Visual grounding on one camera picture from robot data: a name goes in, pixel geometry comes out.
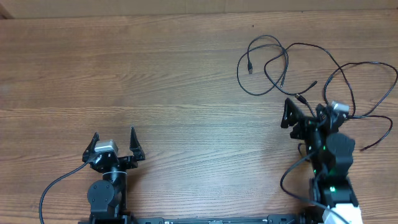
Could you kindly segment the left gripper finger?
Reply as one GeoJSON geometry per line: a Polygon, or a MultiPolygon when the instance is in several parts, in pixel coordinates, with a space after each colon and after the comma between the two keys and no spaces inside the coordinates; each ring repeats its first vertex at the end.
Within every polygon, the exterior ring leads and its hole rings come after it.
{"type": "Polygon", "coordinates": [[[130,151],[132,151],[132,154],[136,161],[144,161],[146,159],[146,156],[137,139],[136,131],[133,126],[131,127],[129,149],[130,151]]]}
{"type": "Polygon", "coordinates": [[[98,133],[94,133],[93,138],[91,139],[91,142],[87,146],[87,148],[83,151],[82,154],[82,160],[83,161],[88,161],[90,160],[94,154],[95,154],[95,146],[96,143],[100,140],[100,136],[98,133]]]}

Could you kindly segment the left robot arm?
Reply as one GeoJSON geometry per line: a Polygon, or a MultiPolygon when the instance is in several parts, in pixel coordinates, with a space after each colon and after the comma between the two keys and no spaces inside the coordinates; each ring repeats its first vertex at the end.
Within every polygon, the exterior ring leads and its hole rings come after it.
{"type": "Polygon", "coordinates": [[[144,151],[131,128],[130,156],[118,156],[118,147],[112,139],[101,141],[95,133],[82,155],[82,161],[102,174],[102,179],[92,183],[87,192],[90,203],[89,223],[136,223],[127,210],[127,170],[138,167],[146,159],[144,151]]]}

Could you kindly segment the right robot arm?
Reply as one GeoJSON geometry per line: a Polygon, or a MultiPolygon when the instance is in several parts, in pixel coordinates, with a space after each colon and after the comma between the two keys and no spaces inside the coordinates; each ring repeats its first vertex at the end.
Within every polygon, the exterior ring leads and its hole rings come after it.
{"type": "Polygon", "coordinates": [[[287,223],[363,223],[348,178],[355,141],[339,132],[348,115],[348,105],[333,101],[318,105],[315,115],[306,116],[291,99],[285,100],[281,127],[292,128],[290,137],[303,142],[306,155],[300,162],[311,163],[314,174],[309,196],[300,198],[309,206],[287,223]]]}

